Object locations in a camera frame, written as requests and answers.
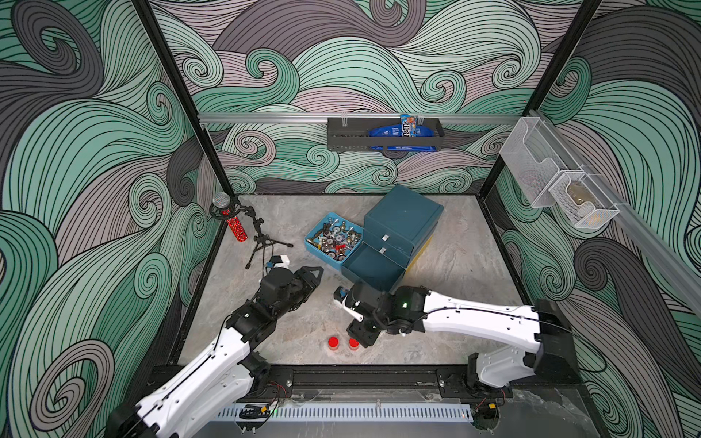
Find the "teal drawer cabinet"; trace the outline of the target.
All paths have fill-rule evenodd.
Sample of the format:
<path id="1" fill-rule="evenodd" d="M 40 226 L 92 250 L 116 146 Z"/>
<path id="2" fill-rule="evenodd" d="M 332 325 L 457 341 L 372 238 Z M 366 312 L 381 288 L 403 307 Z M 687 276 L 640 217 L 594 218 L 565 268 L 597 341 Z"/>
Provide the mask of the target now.
<path id="1" fill-rule="evenodd" d="M 361 244 L 341 264 L 353 283 L 391 292 L 428 243 L 444 207 L 404 186 L 385 195 L 364 217 Z"/>

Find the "red paint can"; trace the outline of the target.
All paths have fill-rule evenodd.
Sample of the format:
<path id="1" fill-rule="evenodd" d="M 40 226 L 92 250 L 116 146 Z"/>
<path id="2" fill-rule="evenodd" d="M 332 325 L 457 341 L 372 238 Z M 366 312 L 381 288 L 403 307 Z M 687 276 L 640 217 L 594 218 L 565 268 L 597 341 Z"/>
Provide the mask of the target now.
<path id="1" fill-rule="evenodd" d="M 350 338 L 348 341 L 349 348 L 353 351 L 359 350 L 361 344 L 356 339 Z"/>
<path id="2" fill-rule="evenodd" d="M 327 340 L 327 346 L 328 346 L 328 349 L 331 351 L 337 350 L 340 346 L 339 338 L 336 336 L 329 337 Z"/>

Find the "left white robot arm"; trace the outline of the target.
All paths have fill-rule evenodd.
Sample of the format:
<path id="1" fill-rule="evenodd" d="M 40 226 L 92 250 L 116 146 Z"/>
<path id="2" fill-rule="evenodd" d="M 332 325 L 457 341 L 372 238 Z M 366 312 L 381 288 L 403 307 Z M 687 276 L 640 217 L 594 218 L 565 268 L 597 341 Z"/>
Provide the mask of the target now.
<path id="1" fill-rule="evenodd" d="M 255 349 L 280 318 L 309 299 L 323 273 L 320 266 L 271 268 L 252 299 L 225 317 L 215 339 L 154 392 L 116 408 L 104 435 L 193 437 L 226 405 L 263 390 L 270 365 Z"/>

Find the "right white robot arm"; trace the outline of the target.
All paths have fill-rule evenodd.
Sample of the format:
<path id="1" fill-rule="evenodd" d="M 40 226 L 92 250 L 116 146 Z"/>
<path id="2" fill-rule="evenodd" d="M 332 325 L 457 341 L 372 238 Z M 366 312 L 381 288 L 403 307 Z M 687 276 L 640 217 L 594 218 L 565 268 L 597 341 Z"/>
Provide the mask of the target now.
<path id="1" fill-rule="evenodd" d="M 456 333 L 502 343 L 491 353 L 469 357 L 469 388 L 502 389 L 531 377 L 551 384 L 581 381 L 571 324 L 554 301 L 500 306 L 421 287 L 381 292 L 365 283 L 339 287 L 333 299 L 352 316 L 347 331 L 364 348 L 382 333 Z"/>

